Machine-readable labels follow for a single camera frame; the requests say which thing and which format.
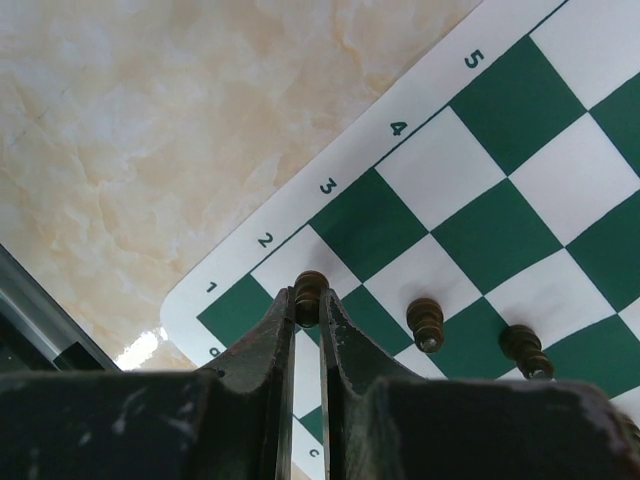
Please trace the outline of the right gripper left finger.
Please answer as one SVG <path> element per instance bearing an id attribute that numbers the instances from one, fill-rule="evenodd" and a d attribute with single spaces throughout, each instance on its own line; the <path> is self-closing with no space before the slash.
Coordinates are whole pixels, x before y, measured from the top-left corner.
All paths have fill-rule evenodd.
<path id="1" fill-rule="evenodd" d="M 193 371 L 25 372 L 1 379 L 5 479 L 286 479 L 294 293 Z"/>

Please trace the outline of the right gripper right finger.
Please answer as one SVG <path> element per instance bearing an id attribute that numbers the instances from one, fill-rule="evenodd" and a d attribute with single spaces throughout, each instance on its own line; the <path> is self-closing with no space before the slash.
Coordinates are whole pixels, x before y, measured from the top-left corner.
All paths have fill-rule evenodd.
<path id="1" fill-rule="evenodd" d="M 428 380 L 319 299 L 330 479 L 635 479 L 614 406 L 575 382 Z"/>

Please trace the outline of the dark pawn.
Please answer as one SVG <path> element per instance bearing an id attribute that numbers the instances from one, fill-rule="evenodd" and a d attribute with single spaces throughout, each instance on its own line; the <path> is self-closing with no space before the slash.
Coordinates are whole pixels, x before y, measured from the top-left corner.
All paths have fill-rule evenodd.
<path id="1" fill-rule="evenodd" d="M 412 301 L 406 311 L 406 321 L 419 350 L 434 354 L 441 349 L 444 343 L 444 314 L 435 300 L 418 298 Z"/>
<path id="2" fill-rule="evenodd" d="M 296 323 L 304 329 L 319 323 L 321 293 L 329 288 L 328 279 L 320 272 L 302 272 L 294 283 Z"/>
<path id="3" fill-rule="evenodd" d="M 530 327 L 508 326 L 499 336 L 499 346 L 526 380 L 550 381 L 554 378 L 554 366 L 543 352 L 539 337 Z"/>

